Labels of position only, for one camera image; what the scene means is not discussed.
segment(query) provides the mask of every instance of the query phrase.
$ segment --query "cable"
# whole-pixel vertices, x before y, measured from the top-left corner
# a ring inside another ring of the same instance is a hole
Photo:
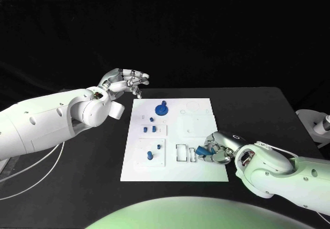
[[[13,178],[15,176],[18,176],[20,173],[23,173],[26,170],[29,170],[35,165],[38,165],[45,159],[46,157],[52,154],[52,152],[56,150],[56,148],[59,147],[59,144],[54,147],[54,150],[49,152],[49,154],[28,168],[25,168],[22,171],[19,171],[18,173],[15,173],[13,175],[10,175],[9,177],[6,177],[5,179],[0,180],[0,182],[3,182],[5,180]]]
[[[42,178],[42,179],[41,179],[41,180],[39,180],[39,181],[38,181],[25,191],[16,193],[15,195],[12,195],[12,196],[9,196],[9,197],[0,198],[0,200],[9,199],[9,198],[12,198],[12,197],[16,197],[19,194],[22,194],[23,192],[26,192],[29,189],[32,189],[32,188],[42,182],[42,180],[46,178],[48,174],[52,172],[52,170],[54,170],[54,168],[55,168],[55,165],[56,165],[56,163],[58,163],[58,161],[59,161],[59,159],[61,159],[62,151],[64,151],[64,144],[62,144],[62,149],[61,149],[61,154],[59,154],[58,160],[56,160],[56,162],[55,162],[55,164],[54,164],[54,166],[52,166],[49,172],[48,172],[46,175],[44,176],[44,178]]]
[[[299,157],[299,155],[297,154],[294,154],[294,153],[291,153],[291,152],[288,152],[288,151],[286,151],[284,149],[280,149],[280,148],[277,148],[277,147],[274,147],[274,146],[271,146],[271,145],[268,145],[271,148],[274,148],[274,149],[277,149],[277,150],[280,150],[280,151],[283,151],[283,152],[286,152],[287,154],[290,154],[291,156],[294,156],[294,157]]]
[[[326,218],[322,216],[320,212],[317,212],[317,214],[320,215],[320,217],[325,219],[325,221],[330,224],[330,222],[326,220]]]

